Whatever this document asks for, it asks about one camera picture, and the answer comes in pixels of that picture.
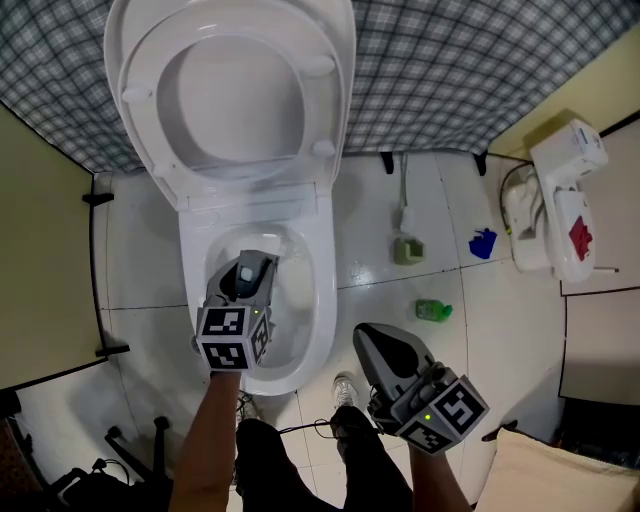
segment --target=green bottle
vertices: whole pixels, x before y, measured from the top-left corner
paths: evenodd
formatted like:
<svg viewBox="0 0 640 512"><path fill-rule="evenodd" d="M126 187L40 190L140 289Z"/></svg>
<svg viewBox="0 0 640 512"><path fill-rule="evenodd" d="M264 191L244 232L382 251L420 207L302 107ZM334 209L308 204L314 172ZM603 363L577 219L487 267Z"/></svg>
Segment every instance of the green bottle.
<svg viewBox="0 0 640 512"><path fill-rule="evenodd" d="M416 301L416 316L422 320L443 323L453 313L453 306L445 306L439 300L421 299Z"/></svg>

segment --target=blue toy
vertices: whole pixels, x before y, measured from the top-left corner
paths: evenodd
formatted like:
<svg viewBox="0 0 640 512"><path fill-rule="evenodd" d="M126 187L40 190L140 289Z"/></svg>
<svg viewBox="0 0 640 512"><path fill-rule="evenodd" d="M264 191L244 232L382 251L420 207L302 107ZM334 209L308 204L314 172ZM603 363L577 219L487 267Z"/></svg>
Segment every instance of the blue toy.
<svg viewBox="0 0 640 512"><path fill-rule="evenodd" d="M488 260L491 257L491 251L496 243L498 235L486 228L484 231L478 231L478 236L469 242L469 250L471 254L477 256L480 259Z"/></svg>

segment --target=toilet lid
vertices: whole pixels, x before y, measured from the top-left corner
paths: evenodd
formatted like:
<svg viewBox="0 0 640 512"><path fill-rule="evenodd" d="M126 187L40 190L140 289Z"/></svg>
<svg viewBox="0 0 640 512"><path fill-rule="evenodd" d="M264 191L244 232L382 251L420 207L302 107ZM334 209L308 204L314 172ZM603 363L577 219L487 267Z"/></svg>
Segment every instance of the toilet lid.
<svg viewBox="0 0 640 512"><path fill-rule="evenodd" d="M202 1L138 42L118 101L145 165L179 195L185 180L255 181L308 158L339 132L327 105L344 105L342 84L331 42L297 8Z"/></svg>

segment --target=shoe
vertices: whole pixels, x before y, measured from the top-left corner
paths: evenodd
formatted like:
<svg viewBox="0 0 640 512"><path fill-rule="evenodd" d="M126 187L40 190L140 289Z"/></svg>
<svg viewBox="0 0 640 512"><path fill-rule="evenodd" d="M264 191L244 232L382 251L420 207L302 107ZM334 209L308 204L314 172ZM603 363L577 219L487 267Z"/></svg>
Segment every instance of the shoe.
<svg viewBox="0 0 640 512"><path fill-rule="evenodd" d="M240 391L238 395L238 407L236 408L236 428L241 421L260 419L260 412L253 401L253 395Z"/></svg>
<svg viewBox="0 0 640 512"><path fill-rule="evenodd" d="M333 407L342 406L358 407L358 391L348 376L338 374L333 381Z"/></svg>

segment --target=checkered fabric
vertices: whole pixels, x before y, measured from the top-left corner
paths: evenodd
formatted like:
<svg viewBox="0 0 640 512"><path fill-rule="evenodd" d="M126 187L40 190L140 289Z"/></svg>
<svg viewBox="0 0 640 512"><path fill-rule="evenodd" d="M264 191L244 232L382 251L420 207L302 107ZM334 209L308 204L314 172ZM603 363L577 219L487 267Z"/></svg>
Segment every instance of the checkered fabric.
<svg viewBox="0 0 640 512"><path fill-rule="evenodd" d="M0 100L94 172L141 166L102 60L112 0L0 0ZM354 0L345 151L492 139L640 19L632 0Z"/></svg>

